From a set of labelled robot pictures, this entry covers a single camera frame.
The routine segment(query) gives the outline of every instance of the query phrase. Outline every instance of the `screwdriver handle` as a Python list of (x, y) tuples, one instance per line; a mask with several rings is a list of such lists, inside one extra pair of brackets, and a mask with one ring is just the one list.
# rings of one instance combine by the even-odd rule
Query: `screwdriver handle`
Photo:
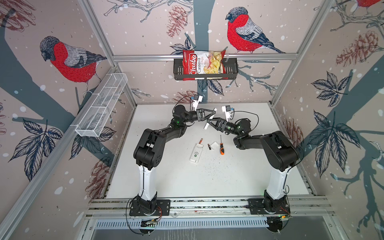
[(224, 155), (224, 146), (222, 143), (220, 143), (220, 154)]

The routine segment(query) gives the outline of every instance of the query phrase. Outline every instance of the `pine cone illustration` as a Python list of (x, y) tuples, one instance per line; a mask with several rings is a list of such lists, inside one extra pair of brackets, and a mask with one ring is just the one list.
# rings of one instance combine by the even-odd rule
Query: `pine cone illustration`
[(374, 31), (368, 31), (365, 34), (355, 38), (348, 48), (344, 48), (340, 55), (336, 57), (336, 65), (343, 64), (343, 67), (351, 64), (363, 62), (371, 53), (378, 49), (378, 36)]
[(301, 127), (299, 127), (294, 119), (290, 119), (289, 121), (285, 119), (285, 122), (283, 123), (285, 129), (288, 132), (288, 137), (292, 140), (295, 140), (296, 142), (293, 142), (292, 145), (294, 147), (297, 147), (298, 143), (301, 144), (301, 142), (304, 140), (303, 132), (301, 130)]
[(187, 25), (187, 12), (181, 6), (176, 5), (168, 13), (167, 34), (173, 38), (175, 35), (179, 35)]
[(93, 199), (101, 197), (108, 173), (109, 167), (103, 161), (98, 161), (92, 168), (91, 178), (89, 179), (90, 184), (85, 189), (88, 192), (87, 197), (91, 198), (89, 204), (91, 204)]
[(172, 100), (174, 102), (178, 102), (180, 99), (182, 99), (180, 102), (181, 103), (189, 103), (190, 102), (190, 99), (189, 98), (184, 98), (184, 97), (193, 97), (197, 94), (197, 92), (193, 91), (193, 90), (187, 90), (186, 92), (177, 92), (177, 94), (175, 95), (175, 98), (172, 98)]
[(14, 11), (9, 16), (5, 27), (12, 31), (24, 31), (29, 24), (36, 25), (32, 10), (36, 8), (26, 0), (0, 0), (0, 22), (10, 11)]

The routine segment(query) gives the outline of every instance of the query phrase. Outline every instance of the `bird-patterned wall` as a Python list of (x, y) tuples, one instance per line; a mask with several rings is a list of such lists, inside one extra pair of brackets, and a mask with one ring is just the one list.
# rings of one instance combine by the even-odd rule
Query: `bird-patterned wall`
[[(0, 0), (0, 22), (2, 221), (110, 65), (76, 0)], [(73, 140), (15, 239), (74, 238), (131, 112), (123, 94), (99, 138)]]
[[(183, 50), (295, 53), (321, 0), (91, 0), (115, 55), (169, 55)], [(172, 63), (120, 63), (138, 103), (203, 95), (204, 102), (269, 101), (290, 61), (239, 62), (235, 82), (172, 81)]]
[(336, 2), (276, 109), (349, 239), (384, 239), (384, 3)]

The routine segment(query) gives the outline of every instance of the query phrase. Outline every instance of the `white remote control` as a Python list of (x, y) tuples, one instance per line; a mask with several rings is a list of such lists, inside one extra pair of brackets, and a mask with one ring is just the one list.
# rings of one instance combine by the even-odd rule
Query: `white remote control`
[(189, 158), (191, 162), (194, 162), (194, 163), (199, 162), (201, 152), (203, 151), (203, 146), (204, 146), (203, 144), (198, 144), (198, 143), (195, 144), (191, 157)]

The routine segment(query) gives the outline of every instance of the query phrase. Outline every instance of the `bird head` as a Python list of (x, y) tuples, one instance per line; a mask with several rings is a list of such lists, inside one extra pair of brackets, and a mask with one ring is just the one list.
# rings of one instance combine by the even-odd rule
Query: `bird head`
[(248, 15), (248, 11), (244, 7), (235, 7), (229, 11), (225, 20), (233, 23), (235, 19), (240, 15)]
[(40, 51), (41, 55), (43, 56), (44, 61), (46, 60), (51, 60), (55, 61), (55, 52), (54, 52), (54, 47), (56, 44), (58, 44), (60, 41), (53, 37), (53, 36), (48, 36), (42, 40), (40, 43)]

